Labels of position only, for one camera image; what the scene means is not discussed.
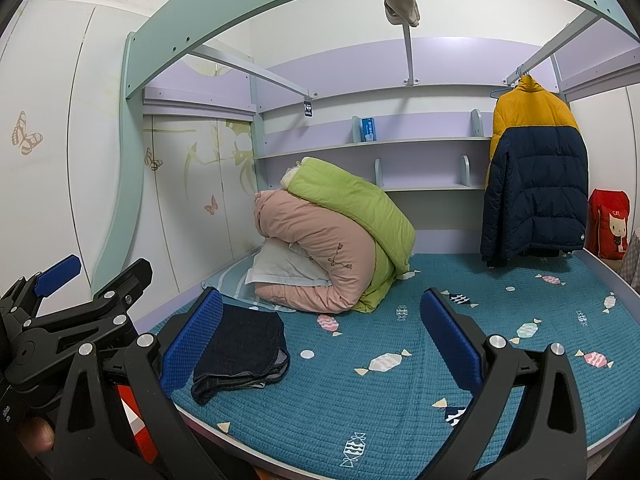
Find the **person's hand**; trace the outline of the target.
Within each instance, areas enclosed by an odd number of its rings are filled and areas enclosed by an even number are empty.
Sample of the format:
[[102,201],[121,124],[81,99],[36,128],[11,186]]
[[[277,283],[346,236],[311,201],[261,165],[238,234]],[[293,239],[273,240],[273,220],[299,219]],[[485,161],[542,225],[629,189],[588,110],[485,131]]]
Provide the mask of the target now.
[[55,435],[51,425],[43,418],[36,417],[21,424],[17,439],[30,457],[48,452],[54,445]]

